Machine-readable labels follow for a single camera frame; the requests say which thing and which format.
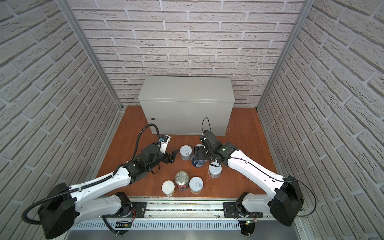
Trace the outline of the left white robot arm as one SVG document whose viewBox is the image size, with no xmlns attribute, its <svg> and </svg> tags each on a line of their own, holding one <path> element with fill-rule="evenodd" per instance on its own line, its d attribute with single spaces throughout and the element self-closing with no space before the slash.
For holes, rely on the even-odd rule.
<svg viewBox="0 0 384 240">
<path fill-rule="evenodd" d="M 96 217 L 129 215 L 133 207 L 125 193 L 102 196 L 143 179 L 161 162 L 174 163 L 177 153 L 177 150 L 166 153 L 160 145 L 151 144 L 112 173 L 69 187 L 66 184 L 55 186 L 50 200 L 42 203 L 38 210 L 46 239 L 59 237 L 72 226 Z"/>
</svg>

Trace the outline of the blue label tin can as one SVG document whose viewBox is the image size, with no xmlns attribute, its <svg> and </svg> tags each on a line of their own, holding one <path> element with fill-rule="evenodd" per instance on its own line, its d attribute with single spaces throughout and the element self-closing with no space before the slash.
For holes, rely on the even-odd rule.
<svg viewBox="0 0 384 240">
<path fill-rule="evenodd" d="M 192 164 L 196 168 L 203 167 L 209 160 L 207 149 L 202 145 L 198 144 L 194 146 L 193 156 L 191 158 Z"/>
</svg>

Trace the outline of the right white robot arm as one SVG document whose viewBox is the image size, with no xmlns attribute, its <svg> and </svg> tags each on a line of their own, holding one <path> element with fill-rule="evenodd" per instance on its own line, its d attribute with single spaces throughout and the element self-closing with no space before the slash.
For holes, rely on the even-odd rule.
<svg viewBox="0 0 384 240">
<path fill-rule="evenodd" d="M 266 194 L 264 200 L 251 193 L 238 199 L 245 215 L 270 213 L 278 222 L 291 226 L 304 204 L 299 181 L 293 176 L 283 177 L 253 161 L 231 143 L 222 144 L 209 130 L 200 137 L 210 160 L 227 166 L 247 177 Z"/>
</svg>

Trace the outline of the dark tomato label can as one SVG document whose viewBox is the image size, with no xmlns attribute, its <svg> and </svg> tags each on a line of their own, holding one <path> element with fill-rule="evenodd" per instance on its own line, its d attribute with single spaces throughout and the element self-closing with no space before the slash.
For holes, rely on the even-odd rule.
<svg viewBox="0 0 384 240">
<path fill-rule="evenodd" d="M 175 184 L 180 191 L 187 190 L 189 187 L 189 175 L 184 171 L 178 172 L 175 176 Z"/>
</svg>

